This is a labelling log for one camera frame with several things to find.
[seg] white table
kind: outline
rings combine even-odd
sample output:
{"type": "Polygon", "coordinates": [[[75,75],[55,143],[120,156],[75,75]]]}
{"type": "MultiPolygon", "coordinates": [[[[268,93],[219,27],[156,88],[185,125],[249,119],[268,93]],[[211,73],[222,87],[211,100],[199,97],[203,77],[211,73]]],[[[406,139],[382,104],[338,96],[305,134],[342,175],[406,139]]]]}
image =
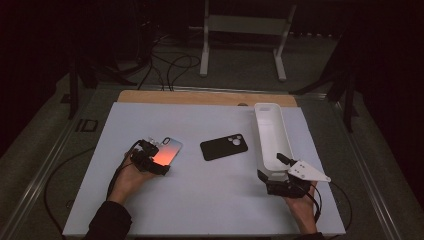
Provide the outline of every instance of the white table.
{"type": "MultiPolygon", "coordinates": [[[[283,108],[294,159],[322,170],[300,108],[283,108]]],[[[126,208],[132,214],[130,235],[137,236],[272,236],[297,234],[295,221],[280,197],[266,193],[256,175],[251,107],[115,103],[64,229],[84,235],[105,200],[109,181],[124,152],[139,139],[169,136],[184,146],[169,173],[143,186],[126,208]],[[206,162],[199,144],[241,133],[249,150],[206,162]]],[[[343,234],[331,190],[319,183],[323,212],[318,228],[343,234]]]]}

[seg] metal stand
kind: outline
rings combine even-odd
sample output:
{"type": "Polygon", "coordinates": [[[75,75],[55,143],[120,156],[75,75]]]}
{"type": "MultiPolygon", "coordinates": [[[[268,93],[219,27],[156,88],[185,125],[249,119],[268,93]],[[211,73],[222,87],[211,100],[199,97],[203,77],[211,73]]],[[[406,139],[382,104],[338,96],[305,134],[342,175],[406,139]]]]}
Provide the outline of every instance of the metal stand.
{"type": "Polygon", "coordinates": [[[222,16],[209,14],[209,0],[205,0],[205,17],[203,28],[203,52],[200,65],[200,76],[208,75],[209,64],[209,32],[233,32],[233,33],[255,33],[281,36],[280,45],[274,49],[275,66],[277,68],[278,80],[286,80],[281,54],[289,34],[296,5],[290,7],[287,19],[253,18],[238,16],[222,16]]]}

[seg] hand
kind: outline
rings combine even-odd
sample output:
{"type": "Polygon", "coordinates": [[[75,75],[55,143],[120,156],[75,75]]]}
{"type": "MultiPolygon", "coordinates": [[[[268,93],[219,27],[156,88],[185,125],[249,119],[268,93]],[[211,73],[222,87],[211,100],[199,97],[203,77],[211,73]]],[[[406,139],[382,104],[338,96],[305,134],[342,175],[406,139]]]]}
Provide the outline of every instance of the hand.
{"type": "MultiPolygon", "coordinates": [[[[309,194],[312,197],[315,192],[314,187],[311,186],[309,189],[309,194]]],[[[308,196],[305,195],[302,198],[284,197],[284,200],[296,220],[301,234],[313,234],[318,231],[314,218],[314,203],[308,196]]]]}
{"type": "Polygon", "coordinates": [[[108,201],[113,201],[124,205],[128,197],[137,192],[137,190],[149,179],[156,175],[150,172],[140,172],[130,160],[131,154],[126,154],[124,164],[122,165],[119,176],[116,179],[113,190],[108,197],[108,201]]]}

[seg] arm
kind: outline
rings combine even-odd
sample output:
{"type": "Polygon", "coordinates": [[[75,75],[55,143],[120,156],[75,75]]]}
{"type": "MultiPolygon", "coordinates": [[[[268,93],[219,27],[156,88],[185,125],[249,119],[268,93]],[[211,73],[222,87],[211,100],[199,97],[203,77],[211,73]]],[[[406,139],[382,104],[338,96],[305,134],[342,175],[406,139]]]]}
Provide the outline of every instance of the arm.
{"type": "Polygon", "coordinates": [[[86,240],[125,239],[131,226],[131,216],[124,204],[147,180],[155,175],[149,172],[141,173],[131,163],[129,157],[122,165],[118,178],[107,201],[97,210],[90,223],[86,240]]]}
{"type": "MultiPolygon", "coordinates": [[[[311,186],[309,194],[314,196],[315,189],[311,186]]],[[[321,240],[324,239],[322,234],[318,232],[314,219],[314,206],[312,200],[308,196],[303,198],[284,198],[291,214],[296,220],[302,236],[296,238],[298,240],[321,240]]]]}

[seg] smartphone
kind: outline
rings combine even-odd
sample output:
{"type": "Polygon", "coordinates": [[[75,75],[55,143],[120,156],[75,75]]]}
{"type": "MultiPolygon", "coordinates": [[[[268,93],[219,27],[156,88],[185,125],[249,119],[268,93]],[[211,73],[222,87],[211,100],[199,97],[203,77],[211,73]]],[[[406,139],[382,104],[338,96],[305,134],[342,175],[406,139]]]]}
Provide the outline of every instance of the smartphone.
{"type": "Polygon", "coordinates": [[[173,138],[166,137],[157,147],[159,152],[153,157],[153,161],[165,166],[171,164],[183,144],[173,138]]]}
{"type": "Polygon", "coordinates": [[[248,147],[240,133],[200,143],[206,161],[246,152],[248,147]]]}

